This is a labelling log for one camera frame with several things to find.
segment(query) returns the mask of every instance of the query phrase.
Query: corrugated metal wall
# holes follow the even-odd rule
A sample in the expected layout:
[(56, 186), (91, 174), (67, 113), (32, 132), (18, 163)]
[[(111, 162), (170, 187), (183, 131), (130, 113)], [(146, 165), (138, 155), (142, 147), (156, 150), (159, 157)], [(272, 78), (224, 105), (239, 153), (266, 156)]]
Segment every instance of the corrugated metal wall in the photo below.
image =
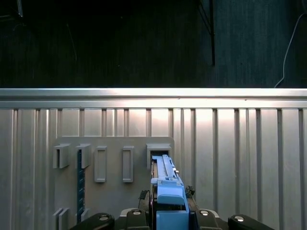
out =
[(306, 229), (307, 110), (0, 110), (3, 229), (49, 229), (51, 148), (62, 136), (170, 136), (176, 168), (199, 207), (275, 229)]

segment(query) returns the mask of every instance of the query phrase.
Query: blue plastic part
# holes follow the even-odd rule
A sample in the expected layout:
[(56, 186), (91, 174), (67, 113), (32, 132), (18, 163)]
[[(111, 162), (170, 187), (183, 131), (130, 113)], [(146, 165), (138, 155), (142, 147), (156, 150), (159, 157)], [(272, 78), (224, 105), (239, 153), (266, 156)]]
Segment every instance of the blue plastic part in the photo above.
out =
[(82, 152), (77, 153), (77, 224), (85, 210), (85, 171), (82, 168)]
[(188, 230), (189, 212), (187, 211), (157, 211), (157, 230)]
[(186, 210), (157, 211), (157, 230), (187, 230), (189, 229), (189, 207), (184, 184), (176, 174), (172, 159), (167, 155), (152, 156), (157, 162), (158, 177), (151, 179), (151, 184), (157, 185), (157, 203), (182, 205)]

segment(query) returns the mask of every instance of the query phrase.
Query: white cable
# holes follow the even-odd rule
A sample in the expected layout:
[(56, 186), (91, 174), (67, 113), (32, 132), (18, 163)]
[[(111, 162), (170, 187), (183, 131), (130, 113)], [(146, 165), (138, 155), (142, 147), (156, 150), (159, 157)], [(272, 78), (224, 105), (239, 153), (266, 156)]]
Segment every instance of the white cable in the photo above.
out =
[(73, 38), (72, 38), (72, 35), (71, 35), (71, 30), (70, 30), (70, 28), (69, 28), (68, 23), (66, 23), (66, 26), (67, 26), (69, 35), (70, 35), (70, 37), (71, 37), (71, 44), (72, 44), (73, 51), (74, 51), (74, 53), (75, 53), (75, 60), (77, 60), (77, 52), (76, 52), (76, 49), (75, 49), (75, 44), (74, 44), (74, 42), (73, 42)]
[(293, 40), (295, 31), (296, 31), (298, 22), (299, 22), (299, 20), (301, 20), (301, 18), (302, 18), (305, 14), (306, 14), (306, 13), (301, 14), (301, 15), (298, 17), (297, 21), (296, 21), (296, 24), (295, 24), (295, 27), (294, 27), (294, 30), (293, 30), (293, 33), (292, 33), (292, 37), (291, 37), (291, 39), (290, 39), (290, 42), (289, 42), (289, 45), (288, 45), (286, 54), (285, 54), (284, 59), (283, 59), (283, 77), (279, 80), (279, 82), (277, 82), (277, 84), (274, 86), (274, 88), (276, 88), (276, 87), (284, 80), (284, 65), (285, 65), (285, 63), (286, 63), (286, 59), (287, 59), (287, 56), (288, 56), (289, 48), (290, 48), (290, 45), (291, 45), (291, 43), (292, 43), (292, 40)]
[(302, 5), (303, 5), (304, 13), (307, 13), (306, 5), (305, 5), (305, 0), (302, 0)]

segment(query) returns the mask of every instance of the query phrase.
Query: dark background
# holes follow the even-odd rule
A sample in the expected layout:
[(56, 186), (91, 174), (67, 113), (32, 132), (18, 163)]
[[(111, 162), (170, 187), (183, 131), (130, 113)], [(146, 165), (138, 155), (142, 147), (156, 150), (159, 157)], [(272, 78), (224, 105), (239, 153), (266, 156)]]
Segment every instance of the dark background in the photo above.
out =
[[(213, 67), (194, 0), (23, 0), (23, 9), (24, 24), (0, 22), (0, 87), (272, 88), (303, 12), (300, 0), (214, 0)], [(306, 86), (303, 17), (279, 87)]]

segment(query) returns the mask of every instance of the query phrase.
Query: metal ridge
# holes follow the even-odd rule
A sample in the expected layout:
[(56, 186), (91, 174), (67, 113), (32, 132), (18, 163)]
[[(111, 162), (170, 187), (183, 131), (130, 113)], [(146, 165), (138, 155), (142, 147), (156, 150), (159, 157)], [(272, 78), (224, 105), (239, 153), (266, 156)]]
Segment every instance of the metal ridge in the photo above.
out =
[(0, 89), (1, 99), (14, 98), (307, 98), (307, 89), (220, 88), (63, 88)]

